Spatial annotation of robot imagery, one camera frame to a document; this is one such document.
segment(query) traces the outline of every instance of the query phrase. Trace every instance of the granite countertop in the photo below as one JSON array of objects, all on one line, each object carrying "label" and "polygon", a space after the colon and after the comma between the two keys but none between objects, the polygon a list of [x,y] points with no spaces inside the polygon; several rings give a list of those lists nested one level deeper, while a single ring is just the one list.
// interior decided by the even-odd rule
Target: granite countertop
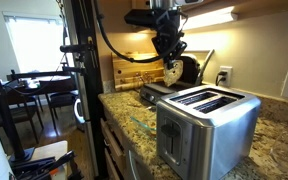
[{"label": "granite countertop", "polygon": [[[150,104],[140,99],[134,90],[100,94],[104,107],[132,143],[136,153],[142,158],[155,179],[180,179],[180,177],[157,155],[156,141],[145,131],[138,130],[130,116],[147,117],[151,113],[146,108]],[[232,169],[223,179],[288,179],[288,153],[277,156],[278,166],[269,155],[273,145],[287,146],[288,124],[259,117],[256,124],[252,149],[247,158]]]}]

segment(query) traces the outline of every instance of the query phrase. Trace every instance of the toaster lever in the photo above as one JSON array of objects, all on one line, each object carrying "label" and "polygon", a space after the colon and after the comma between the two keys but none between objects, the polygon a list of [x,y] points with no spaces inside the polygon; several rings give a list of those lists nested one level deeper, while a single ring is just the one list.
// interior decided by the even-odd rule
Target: toaster lever
[{"label": "toaster lever", "polygon": [[174,138],[178,136],[180,133],[174,129],[172,126],[169,124],[165,124],[161,127],[162,133],[164,133],[167,137]]}]

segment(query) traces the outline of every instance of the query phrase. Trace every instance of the stainless steel toaster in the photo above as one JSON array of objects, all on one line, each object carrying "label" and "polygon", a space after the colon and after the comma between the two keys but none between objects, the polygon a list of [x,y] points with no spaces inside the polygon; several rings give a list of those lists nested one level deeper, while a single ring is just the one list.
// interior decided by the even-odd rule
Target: stainless steel toaster
[{"label": "stainless steel toaster", "polygon": [[157,102],[157,152],[183,179],[220,179],[248,156],[260,100],[199,86]]}]

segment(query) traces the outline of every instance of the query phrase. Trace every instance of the under-cabinet light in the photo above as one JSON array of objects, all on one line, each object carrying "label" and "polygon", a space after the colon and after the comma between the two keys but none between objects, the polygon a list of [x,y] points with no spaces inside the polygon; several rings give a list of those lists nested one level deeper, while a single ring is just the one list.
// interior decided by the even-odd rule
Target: under-cabinet light
[{"label": "under-cabinet light", "polygon": [[236,21],[237,15],[231,13],[233,7],[224,8],[217,11],[201,14],[193,17],[189,17],[186,24],[183,26],[183,30],[194,29],[199,27],[211,26],[214,24],[221,24],[230,21]]}]

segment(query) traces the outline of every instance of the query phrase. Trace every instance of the wooden cutting board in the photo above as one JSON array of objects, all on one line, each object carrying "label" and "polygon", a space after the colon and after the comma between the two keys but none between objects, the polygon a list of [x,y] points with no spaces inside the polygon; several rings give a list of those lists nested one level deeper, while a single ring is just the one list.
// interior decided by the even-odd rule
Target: wooden cutting board
[{"label": "wooden cutting board", "polygon": [[[156,53],[124,53],[134,59],[155,57]],[[140,88],[144,83],[163,81],[163,60],[152,63],[131,63],[112,53],[115,90]]]}]

